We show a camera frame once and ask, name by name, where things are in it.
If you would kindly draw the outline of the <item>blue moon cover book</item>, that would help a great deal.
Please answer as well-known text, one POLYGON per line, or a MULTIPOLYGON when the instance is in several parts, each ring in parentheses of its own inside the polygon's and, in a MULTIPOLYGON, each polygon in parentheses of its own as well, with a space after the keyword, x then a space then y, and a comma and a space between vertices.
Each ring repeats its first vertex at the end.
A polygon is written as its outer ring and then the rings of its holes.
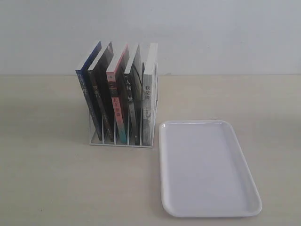
POLYGON ((96 41, 75 69, 81 89, 86 100, 90 116, 100 141, 103 139, 102 114, 94 93, 94 88, 88 74, 88 68, 101 50, 101 41, 96 41))

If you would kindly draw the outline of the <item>dark brown book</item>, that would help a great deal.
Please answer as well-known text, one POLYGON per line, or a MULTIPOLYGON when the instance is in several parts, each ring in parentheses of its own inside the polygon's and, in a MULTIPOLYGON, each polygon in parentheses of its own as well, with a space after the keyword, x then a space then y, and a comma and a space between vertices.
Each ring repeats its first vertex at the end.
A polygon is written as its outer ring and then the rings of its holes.
POLYGON ((107 80, 106 70, 114 56, 112 42, 96 54, 95 59, 88 68, 88 75, 92 82, 94 94, 102 114, 103 125, 111 142, 114 141, 114 109, 107 80))

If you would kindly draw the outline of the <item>white grey spine book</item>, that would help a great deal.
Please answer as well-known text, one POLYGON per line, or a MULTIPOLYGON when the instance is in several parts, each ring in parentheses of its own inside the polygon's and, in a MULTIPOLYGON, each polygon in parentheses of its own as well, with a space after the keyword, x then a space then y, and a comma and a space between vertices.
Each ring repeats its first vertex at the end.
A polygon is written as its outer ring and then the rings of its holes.
POLYGON ((154 134, 154 118, 157 95, 158 43, 151 43, 143 72, 143 139, 151 146, 154 134))

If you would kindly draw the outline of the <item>pink teal spine book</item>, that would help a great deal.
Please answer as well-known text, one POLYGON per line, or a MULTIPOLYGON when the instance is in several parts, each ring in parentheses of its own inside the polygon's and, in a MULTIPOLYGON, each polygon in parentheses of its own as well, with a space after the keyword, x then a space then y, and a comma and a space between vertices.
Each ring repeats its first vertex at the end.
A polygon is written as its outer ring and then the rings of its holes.
POLYGON ((117 45, 106 69, 107 81, 117 123, 120 142, 127 143, 128 101, 124 72, 129 60, 128 44, 117 45))

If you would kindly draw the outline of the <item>white plastic tray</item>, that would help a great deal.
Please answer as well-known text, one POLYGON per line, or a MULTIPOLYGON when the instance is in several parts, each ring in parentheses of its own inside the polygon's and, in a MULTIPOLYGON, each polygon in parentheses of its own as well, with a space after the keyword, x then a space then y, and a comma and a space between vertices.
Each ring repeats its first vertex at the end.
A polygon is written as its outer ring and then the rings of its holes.
POLYGON ((178 218, 251 217, 262 202, 233 127, 221 120, 159 126, 161 201, 178 218))

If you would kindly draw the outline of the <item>black spine book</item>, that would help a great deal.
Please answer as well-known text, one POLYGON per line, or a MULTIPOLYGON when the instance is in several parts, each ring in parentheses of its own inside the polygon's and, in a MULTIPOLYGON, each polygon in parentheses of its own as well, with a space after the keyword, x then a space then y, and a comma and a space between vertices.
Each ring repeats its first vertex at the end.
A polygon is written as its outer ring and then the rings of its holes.
POLYGON ((129 116, 131 121, 131 131, 135 145, 140 145, 140 111, 141 111, 141 73, 142 62, 140 45, 136 43, 129 54, 129 60, 124 72, 125 85, 127 90, 127 100, 129 116))

